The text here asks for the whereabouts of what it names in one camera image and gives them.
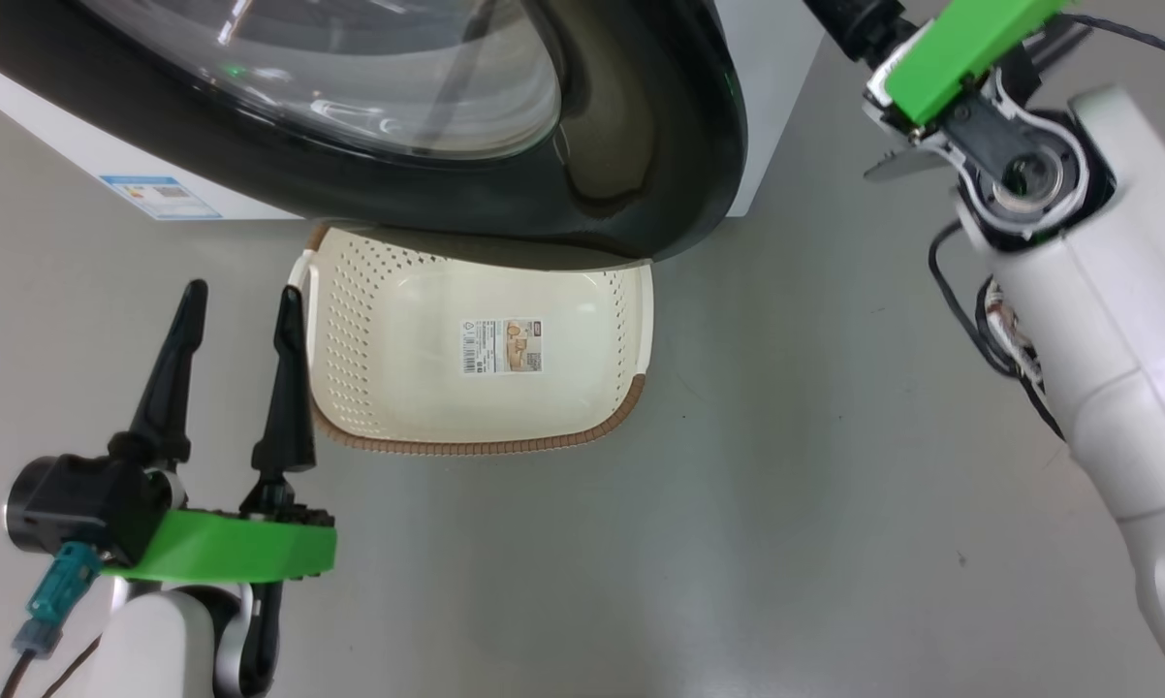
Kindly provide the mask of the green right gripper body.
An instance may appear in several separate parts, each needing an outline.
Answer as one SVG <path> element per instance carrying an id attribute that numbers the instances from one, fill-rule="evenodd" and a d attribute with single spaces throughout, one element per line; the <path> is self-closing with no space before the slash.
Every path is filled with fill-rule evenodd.
<path id="1" fill-rule="evenodd" d="M 864 89 L 866 114 L 889 132 L 925 127 L 967 80 L 988 72 L 1069 1 L 952 0 L 875 68 Z"/>

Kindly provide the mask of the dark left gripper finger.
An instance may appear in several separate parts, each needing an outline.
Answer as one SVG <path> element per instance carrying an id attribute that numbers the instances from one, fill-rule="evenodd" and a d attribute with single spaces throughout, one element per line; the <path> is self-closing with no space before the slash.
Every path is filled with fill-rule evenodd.
<path id="1" fill-rule="evenodd" d="M 317 464 L 303 306 L 299 288 L 287 285 L 273 333 L 278 364 L 267 423 L 250 456 L 257 481 L 238 508 L 241 514 L 277 514 L 291 508 L 294 492 L 285 475 L 311 471 Z"/>
<path id="2" fill-rule="evenodd" d="M 182 292 L 130 426 L 110 440 L 114 459 L 139 465 L 177 465 L 191 459 L 192 442 L 185 426 L 192 364 L 205 337 L 206 309 L 207 283 L 193 279 Z"/>

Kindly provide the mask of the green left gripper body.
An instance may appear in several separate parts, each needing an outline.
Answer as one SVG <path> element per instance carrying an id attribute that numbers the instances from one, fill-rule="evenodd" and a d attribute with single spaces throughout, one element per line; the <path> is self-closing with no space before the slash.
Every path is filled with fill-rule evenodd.
<path id="1" fill-rule="evenodd" d="M 137 564 L 101 574 L 179 585 L 263 585 L 334 569 L 338 530 L 330 524 L 168 512 Z"/>

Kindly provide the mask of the black washer door glass window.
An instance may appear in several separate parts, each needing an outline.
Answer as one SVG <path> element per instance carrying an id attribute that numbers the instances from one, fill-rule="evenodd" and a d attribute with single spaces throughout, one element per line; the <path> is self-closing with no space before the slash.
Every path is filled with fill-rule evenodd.
<path id="1" fill-rule="evenodd" d="M 0 76 L 285 216 L 527 270 L 687 251 L 746 153 L 712 0 L 0 0 Z"/>

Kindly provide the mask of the cream perforated laundry basket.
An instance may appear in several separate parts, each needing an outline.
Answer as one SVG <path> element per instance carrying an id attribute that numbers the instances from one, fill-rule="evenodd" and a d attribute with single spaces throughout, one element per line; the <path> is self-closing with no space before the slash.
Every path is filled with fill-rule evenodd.
<path id="1" fill-rule="evenodd" d="M 529 454 L 600 440 L 635 410 L 654 340 L 649 265 L 516 270 L 322 224 L 292 267 L 315 419 L 348 447 Z M 461 372 L 464 319 L 546 323 L 541 374 Z"/>

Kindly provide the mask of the white front-load washing machine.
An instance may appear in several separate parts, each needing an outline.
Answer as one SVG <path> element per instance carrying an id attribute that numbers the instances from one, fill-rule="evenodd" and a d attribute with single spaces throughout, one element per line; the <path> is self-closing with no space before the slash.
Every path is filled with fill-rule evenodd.
<path id="1" fill-rule="evenodd" d="M 737 68 L 746 111 L 747 154 L 737 195 L 728 211 L 732 217 L 743 217 L 760 190 L 825 31 L 797 0 L 718 0 L 718 13 Z M 0 111 L 104 186 L 100 175 L 169 176 L 223 213 L 219 220 L 296 218 L 292 212 L 250 199 L 83 122 L 1 70 Z"/>

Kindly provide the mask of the printed basket label sticker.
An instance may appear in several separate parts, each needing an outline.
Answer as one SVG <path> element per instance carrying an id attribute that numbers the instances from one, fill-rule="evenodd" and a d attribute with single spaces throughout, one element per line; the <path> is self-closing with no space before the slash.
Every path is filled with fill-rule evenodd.
<path id="1" fill-rule="evenodd" d="M 463 375 L 541 374 L 544 334 L 542 319 L 464 319 L 459 323 Z"/>

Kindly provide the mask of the blue energy label sticker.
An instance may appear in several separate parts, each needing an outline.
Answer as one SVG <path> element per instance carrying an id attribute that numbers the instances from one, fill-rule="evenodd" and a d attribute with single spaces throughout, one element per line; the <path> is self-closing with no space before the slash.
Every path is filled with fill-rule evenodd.
<path id="1" fill-rule="evenodd" d="M 223 213 L 169 176 L 100 175 L 114 193 L 121 195 L 156 220 L 213 220 Z"/>

